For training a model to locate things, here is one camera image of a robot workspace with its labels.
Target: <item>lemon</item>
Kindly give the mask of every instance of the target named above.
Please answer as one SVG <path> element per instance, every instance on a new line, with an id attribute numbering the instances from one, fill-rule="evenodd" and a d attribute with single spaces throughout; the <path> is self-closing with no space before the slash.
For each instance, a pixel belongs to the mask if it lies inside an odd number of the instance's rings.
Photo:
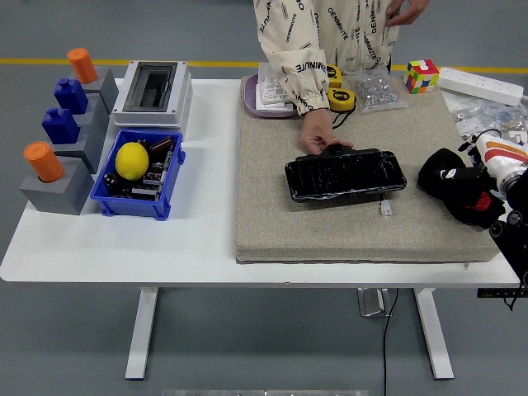
<path id="1" fill-rule="evenodd" d="M 115 169 L 126 180 L 140 179 L 148 168 L 149 155 L 139 143 L 124 144 L 115 156 Z"/>

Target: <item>gray block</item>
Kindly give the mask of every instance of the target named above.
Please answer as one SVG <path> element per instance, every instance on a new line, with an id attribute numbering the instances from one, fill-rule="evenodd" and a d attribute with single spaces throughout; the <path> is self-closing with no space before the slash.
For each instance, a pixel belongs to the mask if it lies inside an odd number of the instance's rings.
<path id="1" fill-rule="evenodd" d="M 73 144 L 52 144 L 49 146 L 56 155 L 62 157 L 81 158 L 90 173 L 97 173 L 101 160 L 102 147 L 105 138 L 100 135 L 94 125 L 81 126 L 77 142 Z"/>
<path id="2" fill-rule="evenodd" d="M 64 166 L 64 175 L 58 181 L 44 183 L 31 171 L 20 190 L 41 212 L 79 215 L 93 187 L 92 175 L 80 158 L 58 159 Z"/>
<path id="3" fill-rule="evenodd" d="M 106 113 L 110 114 L 116 103 L 117 89 L 114 74 L 108 66 L 94 66 L 97 73 L 97 80 L 89 82 L 88 84 L 81 84 L 82 89 L 86 94 L 98 93 L 101 96 L 103 103 L 105 104 Z M 77 78 L 75 73 L 70 75 L 70 78 Z"/>
<path id="4" fill-rule="evenodd" d="M 106 113 L 105 104 L 97 93 L 88 93 L 88 107 L 84 114 L 73 115 L 73 119 L 81 128 L 84 125 L 92 125 L 93 128 L 104 139 L 108 130 L 110 116 Z"/>

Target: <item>gray floor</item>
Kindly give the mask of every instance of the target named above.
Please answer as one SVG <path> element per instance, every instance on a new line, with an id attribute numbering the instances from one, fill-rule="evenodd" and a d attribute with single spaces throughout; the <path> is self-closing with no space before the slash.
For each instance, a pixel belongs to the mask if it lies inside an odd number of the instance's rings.
<path id="1" fill-rule="evenodd" d="M 395 64 L 525 68 L 528 2 L 431 2 L 401 30 Z M 249 0 L 0 2 L 0 57 L 263 61 Z M 116 77 L 125 69 L 114 67 Z M 21 153 L 69 66 L 0 64 L 4 255 L 26 204 Z M 247 68 L 193 68 L 241 78 Z M 528 88 L 520 74 L 490 75 Z M 437 290 L 455 379 L 435 381 L 411 290 L 389 330 L 389 394 L 526 394 L 528 302 L 513 312 L 476 290 Z M 162 290 L 145 381 L 124 380 L 139 292 L 0 281 L 0 394 L 159 395 L 163 389 L 366 389 L 383 384 L 383 320 L 355 290 Z"/>

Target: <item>black glove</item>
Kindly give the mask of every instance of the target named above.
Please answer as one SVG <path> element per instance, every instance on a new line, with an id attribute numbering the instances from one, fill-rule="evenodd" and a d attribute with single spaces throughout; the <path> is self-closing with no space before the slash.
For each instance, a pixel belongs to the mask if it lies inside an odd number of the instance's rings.
<path id="1" fill-rule="evenodd" d="M 489 192 L 494 183 L 488 173 L 480 167 L 466 167 L 459 155 L 447 148 L 427 159 L 417 184 L 442 200 L 448 211 L 465 224 L 487 229 L 506 212 L 502 201 Z"/>

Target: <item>purple tray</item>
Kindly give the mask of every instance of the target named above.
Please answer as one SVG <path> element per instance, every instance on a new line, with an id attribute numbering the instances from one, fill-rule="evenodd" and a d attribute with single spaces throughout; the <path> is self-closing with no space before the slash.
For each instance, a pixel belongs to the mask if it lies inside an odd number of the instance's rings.
<path id="1" fill-rule="evenodd" d="M 247 109 L 255 116 L 264 118 L 288 118 L 297 114 L 297 109 L 294 106 L 292 111 L 271 111 L 271 110 L 257 110 L 255 103 L 255 93 L 257 89 L 258 74 L 247 79 L 244 87 L 244 101 Z"/>

